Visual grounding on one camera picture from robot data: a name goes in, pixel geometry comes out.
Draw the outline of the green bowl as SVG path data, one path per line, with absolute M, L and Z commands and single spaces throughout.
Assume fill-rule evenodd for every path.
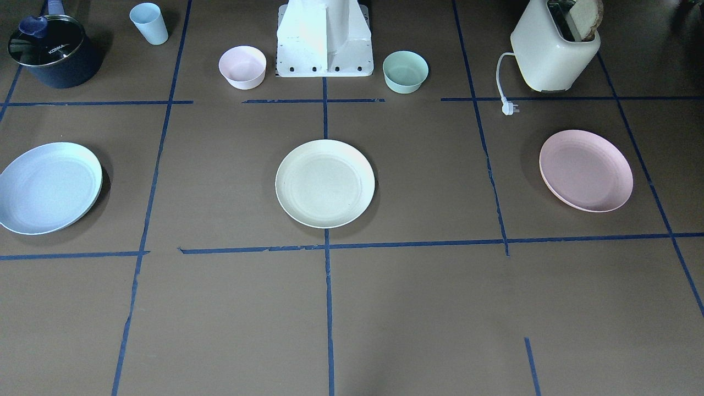
M 430 69 L 427 61 L 415 52 L 390 53 L 382 63 L 384 80 L 392 92 L 411 94 L 419 90 Z

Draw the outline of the cream plate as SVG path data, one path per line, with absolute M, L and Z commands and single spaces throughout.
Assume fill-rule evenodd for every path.
M 297 146 L 280 163 L 275 193 L 283 210 L 312 228 L 341 227 L 370 205 L 376 176 L 354 146 L 331 139 Z

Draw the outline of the light blue plate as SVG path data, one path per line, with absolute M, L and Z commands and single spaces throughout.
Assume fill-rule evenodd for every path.
M 20 235 L 66 228 L 95 204 L 102 166 L 84 146 L 54 142 L 18 156 L 2 172 L 1 224 Z

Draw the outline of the pink bowl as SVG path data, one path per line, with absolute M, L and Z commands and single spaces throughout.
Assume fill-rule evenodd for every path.
M 266 77 L 267 58 L 255 47 L 232 47 L 221 55 L 218 68 L 232 87 L 251 90 L 261 85 Z

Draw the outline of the bread slice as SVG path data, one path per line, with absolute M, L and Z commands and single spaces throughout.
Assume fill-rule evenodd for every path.
M 575 1 L 568 11 L 574 26 L 571 28 L 574 39 L 578 42 L 594 40 L 603 20 L 603 13 L 603 1 Z

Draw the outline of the cream toaster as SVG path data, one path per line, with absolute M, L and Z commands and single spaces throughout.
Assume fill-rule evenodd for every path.
M 568 11 L 575 1 L 530 1 L 510 35 L 526 84 L 536 92 L 564 92 L 573 86 L 601 45 L 573 37 Z

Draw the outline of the light blue cup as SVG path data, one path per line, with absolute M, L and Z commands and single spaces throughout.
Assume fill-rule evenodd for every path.
M 130 10 L 130 20 L 151 45 L 161 45 L 168 40 L 168 30 L 155 3 L 139 3 Z

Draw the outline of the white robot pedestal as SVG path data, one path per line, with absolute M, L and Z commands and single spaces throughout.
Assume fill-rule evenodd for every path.
M 358 1 L 289 1 L 278 9 L 283 78 L 356 78 L 374 70 L 370 12 Z

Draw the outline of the dark blue saucepan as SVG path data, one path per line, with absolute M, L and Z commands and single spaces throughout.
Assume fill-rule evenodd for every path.
M 61 1 L 46 2 L 44 15 L 24 17 L 8 38 L 7 50 L 18 65 L 56 89 L 85 83 L 102 64 L 85 27 L 65 12 Z

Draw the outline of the pink plate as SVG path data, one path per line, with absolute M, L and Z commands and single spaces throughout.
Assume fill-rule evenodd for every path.
M 618 210 L 634 189 L 631 166 L 623 153 L 605 138 L 585 130 L 564 130 L 549 137 L 538 163 L 548 190 L 577 210 Z

